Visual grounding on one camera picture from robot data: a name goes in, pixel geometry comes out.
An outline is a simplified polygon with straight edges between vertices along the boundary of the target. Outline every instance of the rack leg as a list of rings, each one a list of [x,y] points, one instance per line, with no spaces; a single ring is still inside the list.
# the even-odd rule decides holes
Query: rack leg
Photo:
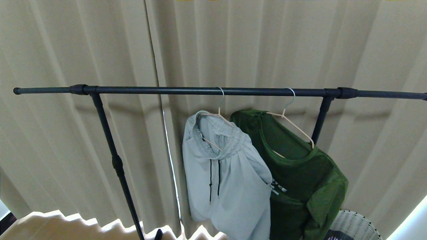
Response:
[[[333,97],[324,97],[322,100],[319,115],[317,116],[316,126],[314,126],[313,135],[311,136],[311,139],[313,140],[314,144],[317,144],[317,140],[319,139],[320,131],[322,130],[326,114],[329,111],[330,103],[333,99]]]
[[[102,106],[102,100],[99,94],[91,94],[92,100],[94,101],[95,107],[97,108],[99,120],[101,120],[102,128],[104,129],[105,137],[107,138],[108,147],[113,159],[113,167],[116,170],[117,176],[119,177],[120,184],[122,185],[123,193],[125,194],[126,201],[129,206],[129,210],[132,215],[133,222],[136,227],[139,239],[144,240],[144,236],[139,225],[138,215],[135,210],[135,206],[132,201],[132,196],[129,191],[128,184],[126,182],[125,171],[123,170],[123,162],[120,156],[117,154],[116,146],[114,145],[113,136],[111,135],[110,127],[108,126],[107,117],[105,115],[104,108]]]

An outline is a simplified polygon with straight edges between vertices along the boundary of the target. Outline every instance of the black drawstring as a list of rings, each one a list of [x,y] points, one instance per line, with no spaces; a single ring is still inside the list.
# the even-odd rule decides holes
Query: black drawstring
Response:
[[[209,189],[210,189],[210,193],[209,193],[209,202],[211,202],[212,200],[212,159],[211,160],[211,183],[209,184]]]
[[[221,160],[218,160],[218,196],[219,196],[219,185],[221,184]]]

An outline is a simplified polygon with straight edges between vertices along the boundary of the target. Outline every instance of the clothing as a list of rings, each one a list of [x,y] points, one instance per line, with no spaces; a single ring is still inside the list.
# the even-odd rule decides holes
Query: clothing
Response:
[[[211,219],[229,239],[268,240],[272,176],[267,165],[234,123],[203,113],[208,112],[188,118],[182,144],[192,218]]]
[[[230,121],[250,136],[275,180],[270,240],[298,240],[302,235],[304,240],[323,239],[348,186],[332,159],[266,111],[237,111]]]
[[[341,231],[328,230],[323,240],[354,240],[354,238],[348,236]]]

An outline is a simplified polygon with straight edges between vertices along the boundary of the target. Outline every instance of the white wicker basket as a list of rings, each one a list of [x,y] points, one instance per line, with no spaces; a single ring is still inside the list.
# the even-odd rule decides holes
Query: white wicker basket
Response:
[[[330,229],[340,231],[354,240],[383,240],[366,217],[349,210],[339,211]]]

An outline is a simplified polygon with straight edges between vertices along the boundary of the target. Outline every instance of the dark patterned cloth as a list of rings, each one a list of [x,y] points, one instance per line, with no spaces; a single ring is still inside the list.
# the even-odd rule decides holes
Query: dark patterned cloth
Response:
[[[329,229],[323,240],[354,240],[354,238],[348,236],[347,234],[341,231],[334,231]]]

